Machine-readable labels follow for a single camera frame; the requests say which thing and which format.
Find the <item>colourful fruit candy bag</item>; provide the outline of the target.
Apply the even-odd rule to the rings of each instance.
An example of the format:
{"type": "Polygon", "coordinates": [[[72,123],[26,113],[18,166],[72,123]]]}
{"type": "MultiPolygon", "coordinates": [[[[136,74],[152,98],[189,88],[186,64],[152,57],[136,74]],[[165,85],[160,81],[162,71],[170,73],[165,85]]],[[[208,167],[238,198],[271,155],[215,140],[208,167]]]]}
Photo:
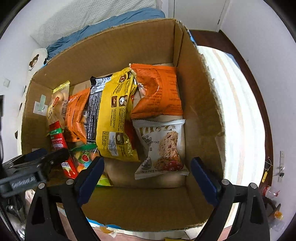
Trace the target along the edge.
{"type": "MultiPolygon", "coordinates": [[[[75,167],[80,173],[82,170],[87,169],[91,162],[96,158],[100,157],[99,150],[95,143],[84,144],[70,149],[71,157],[75,163],[75,167]]],[[[97,186],[101,187],[112,187],[113,185],[109,181],[109,177],[105,171],[103,171],[97,186]]]]}

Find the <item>red stick snack packet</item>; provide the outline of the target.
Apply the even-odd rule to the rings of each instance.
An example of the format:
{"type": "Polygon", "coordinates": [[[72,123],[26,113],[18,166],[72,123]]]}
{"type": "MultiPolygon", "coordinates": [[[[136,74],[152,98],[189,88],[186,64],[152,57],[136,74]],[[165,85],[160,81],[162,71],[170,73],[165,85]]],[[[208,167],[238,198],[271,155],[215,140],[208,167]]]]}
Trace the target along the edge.
{"type": "MultiPolygon", "coordinates": [[[[54,150],[68,149],[59,121],[49,125],[49,135],[54,150]]],[[[75,179],[78,176],[78,171],[71,156],[66,161],[63,161],[61,165],[67,178],[75,179]]]]}

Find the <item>white oat cookie packet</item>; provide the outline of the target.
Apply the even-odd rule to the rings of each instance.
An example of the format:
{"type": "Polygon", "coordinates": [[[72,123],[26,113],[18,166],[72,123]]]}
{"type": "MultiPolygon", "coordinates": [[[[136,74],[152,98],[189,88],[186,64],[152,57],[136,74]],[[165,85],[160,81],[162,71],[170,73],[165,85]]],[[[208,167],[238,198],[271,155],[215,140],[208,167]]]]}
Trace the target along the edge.
{"type": "Polygon", "coordinates": [[[134,120],[133,127],[144,149],[145,159],[135,172],[135,179],[168,172],[189,175],[185,165],[185,119],[157,122],[134,120]]]}

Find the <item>yellow cracker packet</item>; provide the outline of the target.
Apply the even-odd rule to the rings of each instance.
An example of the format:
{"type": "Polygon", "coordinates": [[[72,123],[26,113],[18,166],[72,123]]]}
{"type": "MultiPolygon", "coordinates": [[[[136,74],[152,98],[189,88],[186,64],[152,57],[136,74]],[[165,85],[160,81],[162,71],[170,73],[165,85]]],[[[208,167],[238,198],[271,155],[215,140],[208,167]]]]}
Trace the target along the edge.
{"type": "Polygon", "coordinates": [[[47,124],[59,122],[62,130],[65,128],[65,117],[69,99],[70,82],[59,85],[53,90],[47,110],[47,124]]]}

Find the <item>orange snack packet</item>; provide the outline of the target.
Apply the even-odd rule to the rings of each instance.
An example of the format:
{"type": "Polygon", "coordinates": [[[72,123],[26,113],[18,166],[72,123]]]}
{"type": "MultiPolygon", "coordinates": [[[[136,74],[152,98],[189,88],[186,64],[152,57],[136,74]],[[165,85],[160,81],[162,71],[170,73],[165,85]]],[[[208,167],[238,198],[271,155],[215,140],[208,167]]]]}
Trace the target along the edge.
{"type": "Polygon", "coordinates": [[[83,142],[86,144],[86,118],[83,111],[90,95],[90,88],[69,96],[65,117],[64,137],[67,142],[83,142]]]}
{"type": "Polygon", "coordinates": [[[133,120],[160,115],[182,116],[177,68],[173,66],[131,64],[135,73],[140,100],[131,112],[133,120]]]}

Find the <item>large yellow black snack bag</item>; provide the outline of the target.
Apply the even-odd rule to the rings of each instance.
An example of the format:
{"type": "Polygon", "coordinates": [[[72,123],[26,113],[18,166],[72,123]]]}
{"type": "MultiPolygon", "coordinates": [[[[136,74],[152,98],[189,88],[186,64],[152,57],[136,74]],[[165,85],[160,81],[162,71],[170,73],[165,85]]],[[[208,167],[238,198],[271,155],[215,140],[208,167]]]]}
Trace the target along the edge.
{"type": "Polygon", "coordinates": [[[87,110],[87,143],[95,143],[103,157],[138,162],[130,113],[137,89],[133,71],[125,69],[111,76],[92,77],[87,110]]]}

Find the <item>white power strip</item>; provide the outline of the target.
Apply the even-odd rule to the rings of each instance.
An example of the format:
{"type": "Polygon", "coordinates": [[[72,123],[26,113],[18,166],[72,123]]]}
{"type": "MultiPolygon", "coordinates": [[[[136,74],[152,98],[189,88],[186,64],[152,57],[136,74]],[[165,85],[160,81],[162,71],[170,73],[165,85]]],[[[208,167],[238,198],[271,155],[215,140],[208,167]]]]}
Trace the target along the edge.
{"type": "Polygon", "coordinates": [[[280,165],[278,170],[278,182],[282,182],[282,178],[285,175],[285,152],[280,151],[280,165]]]}

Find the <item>cardboard milk box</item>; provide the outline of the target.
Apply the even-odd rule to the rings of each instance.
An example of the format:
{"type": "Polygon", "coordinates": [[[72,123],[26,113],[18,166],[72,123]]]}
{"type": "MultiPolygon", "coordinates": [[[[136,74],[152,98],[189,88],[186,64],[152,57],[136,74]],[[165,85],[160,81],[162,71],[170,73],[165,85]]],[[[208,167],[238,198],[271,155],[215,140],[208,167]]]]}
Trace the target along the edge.
{"type": "Polygon", "coordinates": [[[185,230],[212,213],[192,159],[223,177],[217,138],[221,109],[205,60],[188,30],[174,19],[129,23],[77,42],[32,77],[19,139],[23,154],[53,150],[47,115],[34,113],[41,96],[66,81],[88,101],[91,140],[104,159],[111,187],[96,187],[82,206],[87,218],[136,232],[185,230]]]}

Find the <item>bear print long pillow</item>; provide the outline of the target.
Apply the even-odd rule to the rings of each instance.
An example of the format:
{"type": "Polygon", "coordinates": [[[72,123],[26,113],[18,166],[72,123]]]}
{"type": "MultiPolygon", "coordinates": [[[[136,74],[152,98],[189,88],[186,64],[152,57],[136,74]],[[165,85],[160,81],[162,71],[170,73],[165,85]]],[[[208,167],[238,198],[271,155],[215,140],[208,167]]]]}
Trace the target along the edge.
{"type": "Polygon", "coordinates": [[[28,71],[25,79],[25,88],[23,91],[20,108],[18,112],[18,116],[16,118],[16,131],[15,131],[15,138],[16,138],[16,148],[17,154],[22,154],[22,147],[21,147],[21,132],[22,132],[22,121],[23,121],[23,112],[25,108],[26,102],[26,95],[28,92],[29,84],[31,82],[32,77],[34,74],[40,70],[48,61],[48,51],[46,48],[39,48],[35,49],[32,53],[31,59],[28,64],[28,71]]]}

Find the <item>white quilted headboard cushion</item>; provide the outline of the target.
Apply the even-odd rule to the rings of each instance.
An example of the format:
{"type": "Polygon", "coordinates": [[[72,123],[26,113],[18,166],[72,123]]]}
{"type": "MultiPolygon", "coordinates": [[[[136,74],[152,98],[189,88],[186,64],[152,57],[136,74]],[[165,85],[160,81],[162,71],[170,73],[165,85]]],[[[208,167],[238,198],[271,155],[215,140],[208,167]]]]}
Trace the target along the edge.
{"type": "Polygon", "coordinates": [[[41,21],[31,37],[46,48],[87,25],[142,8],[161,9],[162,1],[70,1],[41,21]]]}

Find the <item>white door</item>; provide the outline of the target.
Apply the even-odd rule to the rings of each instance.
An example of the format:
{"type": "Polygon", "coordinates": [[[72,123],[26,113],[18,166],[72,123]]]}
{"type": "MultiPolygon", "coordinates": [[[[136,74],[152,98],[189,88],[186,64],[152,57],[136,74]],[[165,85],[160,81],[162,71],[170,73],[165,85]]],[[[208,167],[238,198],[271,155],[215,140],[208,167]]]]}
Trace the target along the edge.
{"type": "Polygon", "coordinates": [[[168,17],[179,20],[190,30],[218,32],[229,4],[227,0],[168,1],[168,17]]]}

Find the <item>wall socket by bed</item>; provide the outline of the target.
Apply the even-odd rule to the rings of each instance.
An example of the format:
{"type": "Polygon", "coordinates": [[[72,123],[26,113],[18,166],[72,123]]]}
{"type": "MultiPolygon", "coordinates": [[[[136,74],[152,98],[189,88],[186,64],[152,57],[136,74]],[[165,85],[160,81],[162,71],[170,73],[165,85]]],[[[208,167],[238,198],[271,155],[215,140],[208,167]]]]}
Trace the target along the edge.
{"type": "Polygon", "coordinates": [[[10,86],[10,80],[7,79],[7,78],[4,78],[3,86],[5,86],[6,88],[9,88],[9,86],[10,86]]]}

